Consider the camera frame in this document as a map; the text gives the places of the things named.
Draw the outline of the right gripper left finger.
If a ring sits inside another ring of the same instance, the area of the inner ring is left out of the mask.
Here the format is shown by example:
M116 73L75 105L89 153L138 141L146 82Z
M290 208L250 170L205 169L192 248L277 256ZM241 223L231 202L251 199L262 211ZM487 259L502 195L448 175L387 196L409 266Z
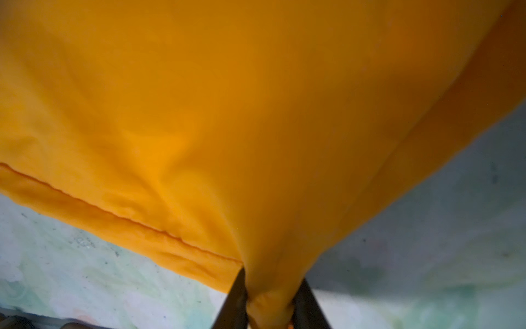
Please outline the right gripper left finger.
M245 269L242 268L217 315L211 329L248 329L247 289Z

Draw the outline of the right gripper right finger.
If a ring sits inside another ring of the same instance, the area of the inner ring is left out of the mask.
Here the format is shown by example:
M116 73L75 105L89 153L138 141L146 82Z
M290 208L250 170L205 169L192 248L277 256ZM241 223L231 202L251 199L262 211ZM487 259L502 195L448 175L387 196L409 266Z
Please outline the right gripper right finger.
M331 329L306 279L303 279L293 304L294 329Z

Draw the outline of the orange shorts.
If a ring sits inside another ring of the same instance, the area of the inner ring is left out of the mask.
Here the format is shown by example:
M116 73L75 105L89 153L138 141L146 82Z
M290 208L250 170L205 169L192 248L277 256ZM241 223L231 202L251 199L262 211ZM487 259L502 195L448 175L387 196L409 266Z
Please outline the orange shorts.
M524 1L1 2L1 192L254 328L524 97Z

